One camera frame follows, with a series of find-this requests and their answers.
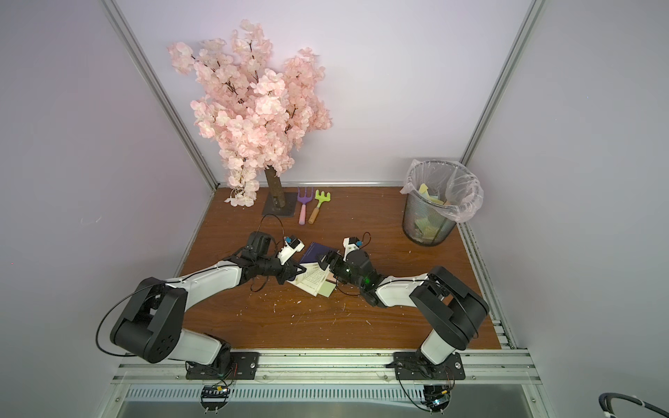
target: metal vent grille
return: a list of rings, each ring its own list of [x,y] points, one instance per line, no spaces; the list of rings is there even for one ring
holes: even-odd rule
[[[423,400],[422,386],[406,387],[414,402]],[[185,402],[200,400],[202,385],[132,385],[126,401]],[[408,403],[399,385],[236,384],[230,401],[245,402],[382,402]]]

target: black mounting plate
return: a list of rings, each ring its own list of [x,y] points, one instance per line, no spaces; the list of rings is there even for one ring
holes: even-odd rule
[[[284,192],[286,198],[286,205],[283,207],[277,207],[274,205],[274,198],[271,193],[267,194],[267,200],[265,200],[265,206],[262,209],[263,215],[276,215],[278,217],[291,218],[295,216],[295,206],[297,206],[297,193],[295,192]]]
[[[232,354],[232,367],[235,367],[235,374],[231,375],[229,379],[235,381],[252,381],[256,378],[260,353],[253,351],[233,351],[230,354]]]
[[[464,366],[462,365],[462,359],[460,358],[460,353],[458,352],[455,352],[450,356],[448,356],[442,364],[437,364],[436,366],[433,366],[432,368],[434,370],[431,373],[430,378],[423,376],[419,371],[416,370],[415,366],[410,366],[410,364],[413,365],[415,363],[416,363],[415,352],[398,351],[393,353],[393,362],[391,364],[396,365],[394,366],[394,369],[397,371],[397,375],[399,376],[400,380],[463,381],[465,379]]]

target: pink handle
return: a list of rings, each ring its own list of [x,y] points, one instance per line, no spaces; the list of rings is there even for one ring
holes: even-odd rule
[[[300,210],[300,225],[304,225],[304,220],[306,219],[306,205],[302,204],[302,209]]]

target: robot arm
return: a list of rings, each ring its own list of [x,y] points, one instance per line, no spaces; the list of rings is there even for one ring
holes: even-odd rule
[[[433,328],[418,350],[419,357],[430,364],[441,364],[456,349],[467,348],[490,311],[483,298],[440,266],[420,276],[384,278],[360,245],[356,237],[346,238],[344,256],[330,251],[319,261],[321,268],[329,268],[341,282],[356,285],[372,306],[418,308]],[[448,296],[452,299],[445,304]]]
[[[167,281],[143,280],[128,301],[114,328],[112,343],[156,363],[165,358],[209,365],[223,374],[229,345],[204,334],[182,329],[184,313],[196,303],[256,276],[275,276],[279,284],[306,270],[290,258],[304,249],[297,238],[287,237],[275,257],[266,254],[271,235],[254,232],[245,247],[209,268]]]

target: toy garden tool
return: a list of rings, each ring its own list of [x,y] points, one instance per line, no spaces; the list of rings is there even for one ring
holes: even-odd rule
[[[328,192],[326,196],[325,192],[318,194],[318,190],[316,190],[316,200],[318,201],[318,206],[316,206],[316,209],[314,209],[314,211],[311,213],[311,216],[309,217],[309,223],[314,223],[316,221],[316,217],[318,216],[318,211],[320,210],[322,203],[330,201],[330,192]]]
[[[306,219],[306,204],[311,202],[314,199],[314,188],[311,188],[311,193],[309,196],[306,195],[306,188],[304,189],[304,196],[300,195],[300,188],[297,188],[297,201],[302,204],[302,210],[300,210],[300,225],[304,225],[304,220]]]

